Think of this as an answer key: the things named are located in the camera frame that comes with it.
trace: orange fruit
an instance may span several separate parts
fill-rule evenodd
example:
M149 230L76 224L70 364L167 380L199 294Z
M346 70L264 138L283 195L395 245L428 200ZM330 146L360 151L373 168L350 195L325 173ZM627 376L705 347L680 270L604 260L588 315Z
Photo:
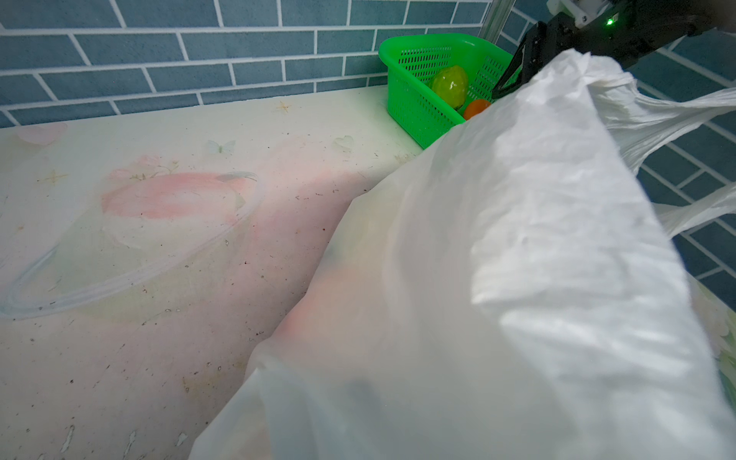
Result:
M467 107L465 108L465 112L462 115L462 118L465 118L466 120L470 120L472 117L486 110L488 107L490 107L490 105L491 103L485 99L476 99L475 101L467 105Z

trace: yellow fruit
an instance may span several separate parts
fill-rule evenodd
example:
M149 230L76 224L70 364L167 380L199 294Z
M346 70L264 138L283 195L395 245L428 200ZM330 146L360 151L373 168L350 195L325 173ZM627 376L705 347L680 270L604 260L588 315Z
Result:
M453 109L459 109L465 103L468 80L465 70L460 66L443 68L432 79L430 88Z

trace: basket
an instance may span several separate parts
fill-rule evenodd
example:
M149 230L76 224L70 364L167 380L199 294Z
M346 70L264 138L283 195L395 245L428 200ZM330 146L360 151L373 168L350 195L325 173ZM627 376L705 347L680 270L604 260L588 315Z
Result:
M512 56L493 43L464 34L394 37L381 44L378 55L389 68L389 113L422 146L429 147L456 124L476 99L491 101ZM441 69L458 65L470 87L465 105L454 110L428 86Z

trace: white plastic bag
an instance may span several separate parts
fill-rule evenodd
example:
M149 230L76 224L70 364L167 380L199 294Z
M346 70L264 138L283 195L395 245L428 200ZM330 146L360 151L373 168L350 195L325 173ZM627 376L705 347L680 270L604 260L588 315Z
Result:
M191 460L731 459L679 256L560 54L354 200Z

